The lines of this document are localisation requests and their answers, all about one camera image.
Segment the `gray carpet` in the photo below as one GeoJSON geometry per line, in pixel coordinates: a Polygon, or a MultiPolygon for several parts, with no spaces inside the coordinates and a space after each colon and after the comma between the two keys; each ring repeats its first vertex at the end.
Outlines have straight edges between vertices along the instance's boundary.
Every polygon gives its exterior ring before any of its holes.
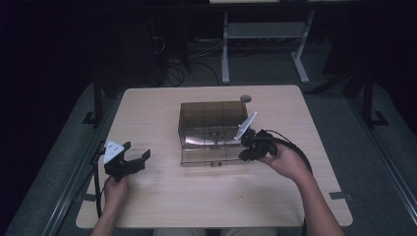
{"type": "MultiPolygon", "coordinates": [[[[322,70],[329,45],[311,44],[302,57],[311,82],[302,85],[289,55],[290,46],[264,50],[245,57],[230,58],[231,86],[245,85],[297,85],[301,90],[315,88],[328,81],[322,70]]],[[[210,65],[221,80],[219,56],[207,56],[196,61],[210,65]]],[[[216,86],[214,73],[205,66],[191,65],[182,87],[216,86]]],[[[163,87],[171,87],[165,82],[163,87]]],[[[344,83],[321,95],[306,95],[306,102],[322,138],[329,160],[353,215],[352,225],[345,227],[346,235],[417,235],[417,227],[393,187],[379,153],[370,141],[369,130],[352,106],[355,100],[341,95],[344,83]]],[[[21,205],[7,235],[42,235],[55,205],[71,178],[76,163],[85,153],[93,153],[99,141],[106,138],[120,98],[104,98],[104,120],[98,127],[82,124],[88,111],[93,110],[92,87],[80,97],[61,136],[48,155],[42,170],[21,205]]],[[[417,166],[417,140],[393,108],[387,93],[375,87],[375,109],[381,110],[389,126],[374,131],[394,157],[404,179],[417,193],[415,172],[417,166]]],[[[75,186],[83,185],[91,166],[80,170],[75,186]]],[[[81,204],[75,201],[68,209],[57,235],[89,235],[89,230],[75,225],[81,204]]],[[[300,235],[300,229],[281,229],[280,235],[300,235]]],[[[149,235],[150,229],[118,229],[115,235],[149,235]]]]}

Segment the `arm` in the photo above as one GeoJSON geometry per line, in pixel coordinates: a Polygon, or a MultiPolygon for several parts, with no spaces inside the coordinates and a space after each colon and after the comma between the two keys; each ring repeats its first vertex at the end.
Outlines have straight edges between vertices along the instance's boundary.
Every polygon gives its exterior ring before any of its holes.
{"type": "Polygon", "coordinates": [[[301,157],[291,148],[276,144],[278,155],[263,157],[260,162],[269,165],[278,174],[294,181],[300,191],[307,223],[307,235],[344,235],[331,213],[316,179],[301,157]]]}
{"type": "Polygon", "coordinates": [[[90,234],[91,236],[113,235],[114,225],[128,194],[128,186],[128,176],[123,177],[119,183],[113,177],[108,180],[104,189],[105,206],[103,213],[90,234]]]}

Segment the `person's left hand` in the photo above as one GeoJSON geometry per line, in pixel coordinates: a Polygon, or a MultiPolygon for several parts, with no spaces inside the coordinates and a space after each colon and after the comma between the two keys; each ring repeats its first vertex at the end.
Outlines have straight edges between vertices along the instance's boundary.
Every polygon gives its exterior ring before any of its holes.
{"type": "Polygon", "coordinates": [[[122,211],[129,189],[129,176],[123,177],[120,182],[116,182],[113,177],[110,177],[104,189],[105,206],[103,214],[108,213],[113,216],[118,216],[122,211]]]}

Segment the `wooden tabletop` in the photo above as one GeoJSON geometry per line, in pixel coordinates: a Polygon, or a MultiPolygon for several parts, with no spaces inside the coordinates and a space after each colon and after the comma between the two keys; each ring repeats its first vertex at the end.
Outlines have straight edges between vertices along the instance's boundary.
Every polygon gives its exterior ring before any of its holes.
{"type": "MultiPolygon", "coordinates": [[[[341,225],[352,223],[319,134],[299,88],[206,87],[128,89],[108,140],[124,144],[127,160],[150,148],[146,169],[130,176],[130,190],[118,227],[269,227],[300,226],[304,212],[295,184],[254,161],[220,167],[183,167],[178,135],[182,102],[239,100],[248,94],[248,114],[258,111],[251,128],[275,130],[305,152],[325,199],[341,225]]],[[[101,186],[107,175],[100,159],[101,186]]],[[[89,194],[94,194],[93,183],[89,194]]],[[[81,228],[97,221],[95,203],[84,201],[77,218],[81,228]]]]}

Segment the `table leg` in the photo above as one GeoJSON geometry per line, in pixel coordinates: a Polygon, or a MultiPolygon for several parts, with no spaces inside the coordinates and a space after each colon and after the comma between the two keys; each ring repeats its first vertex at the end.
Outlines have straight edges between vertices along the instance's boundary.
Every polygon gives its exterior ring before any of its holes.
{"type": "Polygon", "coordinates": [[[221,54],[221,82],[224,85],[230,83],[229,78],[229,61],[227,59],[227,12],[224,13],[224,23],[223,23],[223,53],[221,54]]]}
{"type": "Polygon", "coordinates": [[[301,54],[304,50],[304,45],[307,41],[307,36],[309,35],[310,27],[314,18],[314,14],[316,13],[316,10],[311,10],[309,12],[309,15],[307,17],[307,21],[304,24],[303,31],[301,32],[301,41],[300,45],[298,46],[298,49],[296,51],[291,52],[292,60],[294,61],[295,68],[297,69],[298,76],[300,77],[301,83],[308,84],[309,78],[307,77],[306,70],[304,69],[303,63],[301,62],[301,54]]]}

